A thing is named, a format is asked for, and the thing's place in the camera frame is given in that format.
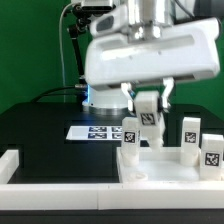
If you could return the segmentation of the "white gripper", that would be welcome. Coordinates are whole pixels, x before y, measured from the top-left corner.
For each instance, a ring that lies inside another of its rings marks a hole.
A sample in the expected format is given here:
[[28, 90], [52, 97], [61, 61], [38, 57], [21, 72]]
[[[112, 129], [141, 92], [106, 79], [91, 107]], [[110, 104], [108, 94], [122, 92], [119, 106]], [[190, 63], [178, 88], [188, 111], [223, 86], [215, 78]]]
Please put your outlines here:
[[133, 110], [131, 83], [146, 85], [163, 79], [161, 109], [168, 112], [174, 80], [210, 79], [220, 72], [219, 34], [218, 20], [210, 18], [168, 27], [157, 40], [131, 43], [121, 33], [98, 37], [87, 49], [85, 80], [96, 90], [121, 85], [128, 109]]

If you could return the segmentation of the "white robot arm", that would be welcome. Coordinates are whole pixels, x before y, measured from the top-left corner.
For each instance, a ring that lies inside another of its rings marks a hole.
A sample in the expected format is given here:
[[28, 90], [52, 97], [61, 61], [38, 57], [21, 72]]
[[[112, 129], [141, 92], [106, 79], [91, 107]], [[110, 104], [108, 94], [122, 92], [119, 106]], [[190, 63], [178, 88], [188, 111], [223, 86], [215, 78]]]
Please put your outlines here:
[[216, 17], [177, 24], [178, 0], [71, 0], [77, 29], [93, 37], [85, 60], [91, 110], [137, 108], [137, 86], [160, 84], [158, 112], [169, 109], [177, 82], [211, 79], [220, 71]]

